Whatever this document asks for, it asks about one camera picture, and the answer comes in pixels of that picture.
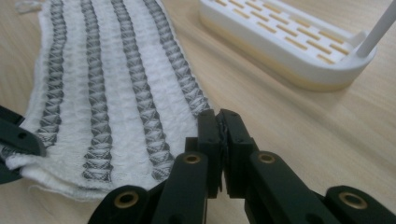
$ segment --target braided pattern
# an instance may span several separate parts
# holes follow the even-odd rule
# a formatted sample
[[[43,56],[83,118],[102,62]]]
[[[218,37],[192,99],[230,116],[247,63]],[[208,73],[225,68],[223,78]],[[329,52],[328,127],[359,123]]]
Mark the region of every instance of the braided pattern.
[[[108,125],[109,117],[101,61],[99,25],[91,0],[81,0],[81,11],[84,14],[87,32],[88,87],[92,113],[91,132],[93,134],[91,146],[85,155],[86,162],[83,165],[85,171],[82,176],[86,179],[110,182],[110,173],[113,169],[110,164],[110,150],[113,139]]]
[[[165,142],[160,114],[157,112],[150,92],[146,71],[136,44],[131,17],[122,0],[112,0],[111,3],[120,22],[123,51],[133,83],[137,109],[144,126],[149,160],[154,166],[151,175],[154,179],[162,181],[169,176],[175,158],[170,153],[169,145]]]
[[[59,125],[61,125],[61,103],[64,98],[64,44],[66,42],[66,23],[64,21],[64,3],[53,0],[50,5],[51,22],[53,26],[53,42],[49,50],[49,77],[47,80],[48,101],[45,104],[40,128],[37,136],[43,141],[45,147],[55,145]]]
[[[177,76],[178,84],[189,104],[191,113],[197,117],[199,113],[210,108],[202,90],[191,74],[189,63],[178,46],[165,13],[155,0],[144,0],[146,7],[154,19],[160,35],[160,42],[168,56],[169,62]]]

